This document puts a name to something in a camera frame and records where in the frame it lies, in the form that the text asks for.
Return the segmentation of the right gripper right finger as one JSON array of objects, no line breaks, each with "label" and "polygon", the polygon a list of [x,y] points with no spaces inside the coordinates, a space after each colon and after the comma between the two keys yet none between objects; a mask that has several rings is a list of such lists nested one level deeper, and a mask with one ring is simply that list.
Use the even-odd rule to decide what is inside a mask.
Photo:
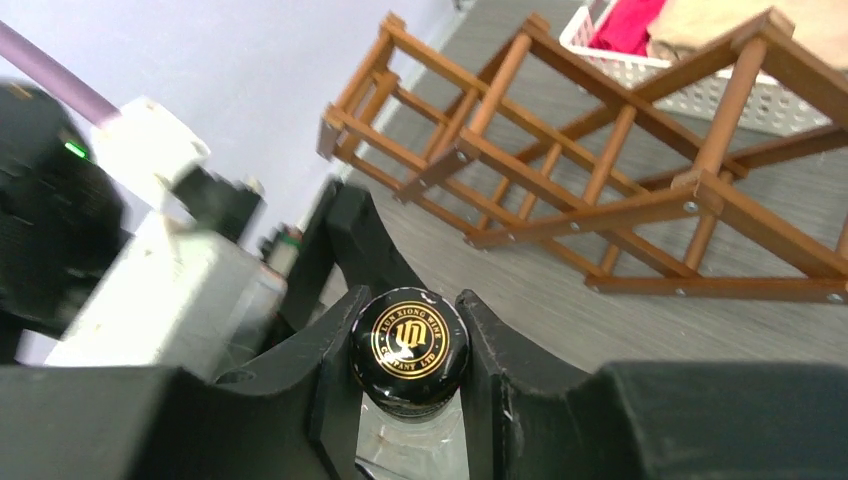
[{"label": "right gripper right finger", "polygon": [[847,371],[822,363],[614,361],[585,372],[474,292],[460,393],[474,479],[843,479]]}]

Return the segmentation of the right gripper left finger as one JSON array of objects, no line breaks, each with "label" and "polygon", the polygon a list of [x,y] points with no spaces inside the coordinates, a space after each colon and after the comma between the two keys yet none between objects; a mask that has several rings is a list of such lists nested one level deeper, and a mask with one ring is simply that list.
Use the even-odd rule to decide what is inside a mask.
[{"label": "right gripper left finger", "polygon": [[5,479],[354,479],[355,287],[221,385],[175,367],[7,366]]}]

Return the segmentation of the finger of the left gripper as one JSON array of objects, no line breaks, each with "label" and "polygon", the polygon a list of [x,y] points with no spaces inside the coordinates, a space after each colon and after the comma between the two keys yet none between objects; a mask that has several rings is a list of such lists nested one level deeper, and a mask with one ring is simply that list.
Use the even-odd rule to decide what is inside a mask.
[{"label": "finger of the left gripper", "polygon": [[365,285],[374,296],[400,287],[426,287],[388,234],[371,193],[337,179],[325,187],[287,274],[287,291],[278,308],[284,332],[307,326],[334,267],[347,286]]}]

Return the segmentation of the brown wooden wine rack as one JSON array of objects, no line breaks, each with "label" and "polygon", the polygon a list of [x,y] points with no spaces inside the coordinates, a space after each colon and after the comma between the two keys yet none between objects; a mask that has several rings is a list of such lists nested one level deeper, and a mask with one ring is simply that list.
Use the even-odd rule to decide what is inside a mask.
[{"label": "brown wooden wine rack", "polygon": [[[387,186],[402,202],[418,204],[465,234],[469,245],[485,247],[530,242],[586,275],[586,285],[607,294],[677,295],[847,305],[847,217],[838,246],[830,248],[803,233],[733,186],[750,171],[847,147],[847,78],[792,38],[794,26],[769,8],[708,43],[704,48],[634,88],[611,79],[589,61],[561,46],[538,14],[529,16],[479,73],[471,73],[405,30],[389,13],[379,35],[349,83],[322,118],[317,152],[336,158]],[[458,87],[460,94],[440,110],[400,86],[389,62],[402,51]],[[556,128],[506,97],[528,54],[583,87],[602,105]],[[707,76],[733,66],[706,138],[700,138],[654,103]],[[831,123],[790,137],[728,152],[730,142],[759,73],[819,110]],[[415,153],[373,127],[389,98],[435,125],[423,153]],[[501,114],[538,142],[518,154],[484,138]],[[577,141],[607,125],[612,131],[600,155]],[[628,134],[637,125],[692,161],[688,169],[669,170],[636,181],[614,166]],[[409,170],[401,182],[355,153],[364,141]],[[561,157],[590,176],[581,196],[551,179]],[[491,198],[454,179],[474,162],[499,173],[499,195]],[[518,213],[500,204],[509,185],[528,195]],[[501,228],[472,225],[425,198],[439,187],[479,210]],[[529,219],[536,200],[560,212]],[[699,217],[683,260],[635,233],[638,225]],[[718,223],[723,223],[788,263],[803,276],[776,278],[705,277],[698,269]],[[556,238],[595,233],[608,242],[595,264]],[[621,252],[661,276],[619,277],[613,271]]]}]

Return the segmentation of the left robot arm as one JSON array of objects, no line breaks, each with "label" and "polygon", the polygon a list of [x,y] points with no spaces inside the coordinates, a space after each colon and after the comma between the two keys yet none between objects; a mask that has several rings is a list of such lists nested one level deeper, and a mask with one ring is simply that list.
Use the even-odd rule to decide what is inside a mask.
[{"label": "left robot arm", "polygon": [[63,106],[1,85],[1,362],[21,336],[56,340],[51,365],[248,362],[311,318],[334,268],[373,296],[421,281],[371,195],[332,182],[305,233],[280,227],[260,256],[240,244],[259,192],[194,166],[175,195],[190,220],[155,213],[136,233]]}]

